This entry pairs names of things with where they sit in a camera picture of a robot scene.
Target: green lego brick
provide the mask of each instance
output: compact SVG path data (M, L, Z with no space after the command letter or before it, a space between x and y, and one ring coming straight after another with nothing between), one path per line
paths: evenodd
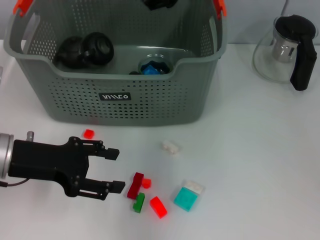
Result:
M136 213L140 213L142 209L142 205L144 204L145 194L140 192L138 196L136 196L136 203L133 204L133 209Z

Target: cyan block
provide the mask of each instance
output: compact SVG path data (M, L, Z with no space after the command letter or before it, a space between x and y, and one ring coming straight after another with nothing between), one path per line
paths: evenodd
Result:
M183 210L187 212L190 211L193 204L196 202L198 195L195 194L193 191L183 187L181 188L180 192L174 199L174 204L178 205Z

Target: basket label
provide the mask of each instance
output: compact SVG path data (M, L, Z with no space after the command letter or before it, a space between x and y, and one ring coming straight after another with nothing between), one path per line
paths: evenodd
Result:
M130 101L131 94L130 92L108 92L108 93L99 93L101 101Z

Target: red lego brick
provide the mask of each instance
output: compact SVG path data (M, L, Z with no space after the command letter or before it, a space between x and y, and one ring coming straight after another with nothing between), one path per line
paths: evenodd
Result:
M135 200L137 198L139 189L142 184L142 180L144 179L144 175L142 173L136 172L133 177L133 183L126 195L128 198Z
M93 139L95 136L95 132L93 130L90 130L90 129L86 129L83 133L83 137L85 139Z
M148 188L151 187L151 183L152 183L151 179L144 178L142 180L142 187L145 188L145 189L148 189Z
M163 218L168 213L165 206L157 196L150 200L150 206L152 207L152 209L155 211L155 213L158 215L160 219Z

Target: teapot lid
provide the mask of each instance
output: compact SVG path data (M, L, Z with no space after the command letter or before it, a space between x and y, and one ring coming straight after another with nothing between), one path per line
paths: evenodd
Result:
M275 29L282 37L295 42L300 42L302 36L313 39L317 33L315 25L310 20L298 15L279 17Z

